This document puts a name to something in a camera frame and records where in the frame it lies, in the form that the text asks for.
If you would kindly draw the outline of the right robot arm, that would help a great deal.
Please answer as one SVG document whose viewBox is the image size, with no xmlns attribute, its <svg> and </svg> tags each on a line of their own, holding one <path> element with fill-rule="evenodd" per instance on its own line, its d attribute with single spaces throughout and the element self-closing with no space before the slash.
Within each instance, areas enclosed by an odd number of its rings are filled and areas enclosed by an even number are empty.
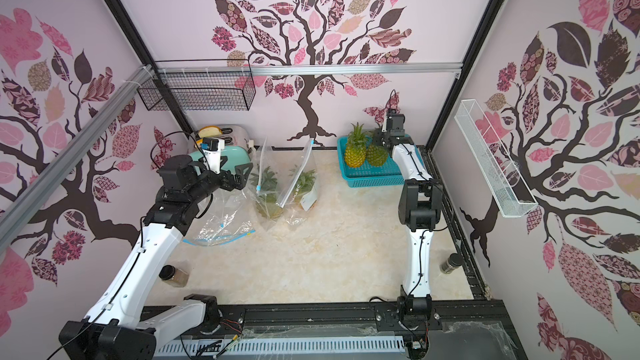
<svg viewBox="0 0 640 360">
<path fill-rule="evenodd" d="M 408 271 L 398 297 L 398 319 L 427 319 L 432 311 L 429 258 L 433 235 L 443 210 L 443 185 L 427 170 L 419 146 L 406 134 L 405 116 L 383 111 L 375 142 L 385 148 L 400 170 L 403 189 L 398 219 L 408 232 Z"/>
</svg>

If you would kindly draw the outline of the clear zip bag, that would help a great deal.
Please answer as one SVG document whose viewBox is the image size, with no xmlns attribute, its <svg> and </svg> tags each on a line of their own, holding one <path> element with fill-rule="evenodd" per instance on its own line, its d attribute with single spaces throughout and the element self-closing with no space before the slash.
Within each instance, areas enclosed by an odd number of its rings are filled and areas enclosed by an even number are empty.
<svg viewBox="0 0 640 360">
<path fill-rule="evenodd" d="M 256 165 L 258 161 L 256 160 L 258 147 L 256 146 L 255 140 L 249 135 L 248 131 L 241 126 L 235 126 L 234 133 L 236 145 L 243 148 L 247 153 L 250 162 Z"/>
</svg>

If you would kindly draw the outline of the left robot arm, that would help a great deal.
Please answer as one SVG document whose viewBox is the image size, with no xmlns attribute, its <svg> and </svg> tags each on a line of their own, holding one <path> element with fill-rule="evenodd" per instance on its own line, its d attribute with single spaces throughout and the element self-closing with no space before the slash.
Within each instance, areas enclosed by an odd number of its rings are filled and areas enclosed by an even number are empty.
<svg viewBox="0 0 640 360">
<path fill-rule="evenodd" d="M 201 211 L 199 205 L 222 189 L 241 191 L 251 162 L 224 169 L 225 142 L 204 138 L 190 155 L 169 158 L 158 169 L 163 185 L 141 220 L 138 240 L 117 276 L 80 321 L 69 321 L 59 335 L 71 359 L 151 359 L 158 348 L 200 325 L 215 310 L 212 297 L 198 295 L 142 321 L 144 305 L 156 279 Z"/>
</svg>

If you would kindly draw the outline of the zip bag with blue seal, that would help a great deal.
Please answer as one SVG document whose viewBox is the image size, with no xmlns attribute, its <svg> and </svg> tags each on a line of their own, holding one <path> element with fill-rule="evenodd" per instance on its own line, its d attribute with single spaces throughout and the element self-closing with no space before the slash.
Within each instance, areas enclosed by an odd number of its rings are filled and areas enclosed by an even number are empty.
<svg viewBox="0 0 640 360">
<path fill-rule="evenodd" d="M 191 246 L 225 245 L 255 233 L 251 220 L 251 200 L 244 191 L 216 191 L 212 199 L 199 205 L 204 213 L 196 218 L 183 242 Z"/>
</svg>

